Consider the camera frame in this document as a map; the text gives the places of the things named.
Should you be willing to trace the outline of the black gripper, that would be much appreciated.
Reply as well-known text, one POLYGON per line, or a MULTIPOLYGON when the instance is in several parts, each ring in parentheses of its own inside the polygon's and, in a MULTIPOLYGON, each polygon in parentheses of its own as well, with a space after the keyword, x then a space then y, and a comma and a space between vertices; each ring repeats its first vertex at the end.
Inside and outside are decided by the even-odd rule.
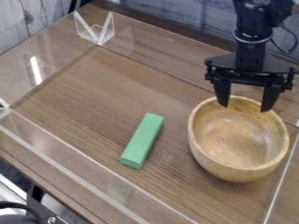
POLYGON ((237 42, 235 52, 207 58, 205 80, 213 84, 217 102, 229 104, 231 84, 264 88, 261 112, 275 106, 281 91, 291 90, 298 68, 272 56, 265 44, 237 42))

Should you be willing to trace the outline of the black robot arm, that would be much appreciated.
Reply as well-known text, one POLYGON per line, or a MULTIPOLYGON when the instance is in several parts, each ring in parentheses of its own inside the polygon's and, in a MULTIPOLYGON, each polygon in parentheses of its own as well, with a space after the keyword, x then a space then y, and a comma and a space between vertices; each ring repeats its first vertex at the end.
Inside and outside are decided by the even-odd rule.
POLYGON ((273 41, 273 29, 292 15, 294 0, 232 0, 236 25, 232 36, 235 52, 207 58, 205 79, 213 85, 219 105, 229 104, 231 85, 257 86, 264 89, 260 110, 267 112, 279 95, 294 87, 298 66, 267 52, 273 41))

